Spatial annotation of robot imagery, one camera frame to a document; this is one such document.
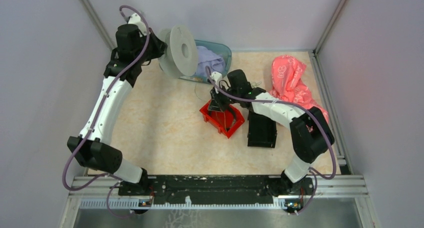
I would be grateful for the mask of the grey plastic cable spool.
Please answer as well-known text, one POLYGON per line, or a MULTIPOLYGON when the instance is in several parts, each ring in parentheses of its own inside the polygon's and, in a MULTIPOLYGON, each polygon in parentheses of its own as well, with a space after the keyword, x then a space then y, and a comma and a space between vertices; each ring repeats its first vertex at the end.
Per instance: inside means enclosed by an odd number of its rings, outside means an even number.
POLYGON ((161 70, 171 78, 195 74, 199 62, 195 39, 185 25, 164 28, 158 38, 167 45, 159 60, 161 70))

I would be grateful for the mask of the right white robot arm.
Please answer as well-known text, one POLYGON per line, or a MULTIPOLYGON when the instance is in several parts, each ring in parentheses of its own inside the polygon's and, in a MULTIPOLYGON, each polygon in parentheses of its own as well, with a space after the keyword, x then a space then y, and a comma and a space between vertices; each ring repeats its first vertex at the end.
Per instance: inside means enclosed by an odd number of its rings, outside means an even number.
POLYGON ((228 73, 228 86, 221 86, 223 75, 205 68, 210 91, 210 109, 223 112, 230 105, 238 104, 250 112, 264 116, 290 131, 294 157, 281 174, 281 187, 287 194, 295 194, 301 188, 301 180, 313 170, 314 162, 329 152, 332 172, 326 176, 331 180, 336 175, 336 158, 332 149, 334 135, 323 112, 316 106, 304 108, 299 104, 283 101, 265 89, 252 87, 243 70, 228 73))

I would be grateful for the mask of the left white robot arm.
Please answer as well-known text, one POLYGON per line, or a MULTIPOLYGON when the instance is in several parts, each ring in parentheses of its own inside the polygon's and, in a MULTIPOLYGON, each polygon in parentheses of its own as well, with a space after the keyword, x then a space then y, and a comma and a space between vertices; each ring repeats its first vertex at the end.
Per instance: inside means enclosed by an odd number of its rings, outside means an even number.
POLYGON ((138 195, 149 191, 147 171, 123 158, 111 146, 120 109, 142 72, 142 64, 160 58, 167 48, 151 28, 143 32, 135 24, 118 27, 117 47, 103 73, 104 79, 94 109, 78 136, 70 136, 67 147, 82 167, 110 174, 130 183, 138 195))

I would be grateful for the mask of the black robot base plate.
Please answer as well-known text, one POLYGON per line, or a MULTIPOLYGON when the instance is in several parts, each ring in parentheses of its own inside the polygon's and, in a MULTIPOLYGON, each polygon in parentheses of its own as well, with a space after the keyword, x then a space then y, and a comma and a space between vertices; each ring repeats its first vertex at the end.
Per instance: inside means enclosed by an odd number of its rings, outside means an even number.
POLYGON ((309 196, 310 177, 290 184, 279 175, 156 175, 142 184, 122 182, 120 196, 147 196, 155 205, 270 205, 278 196, 309 196))

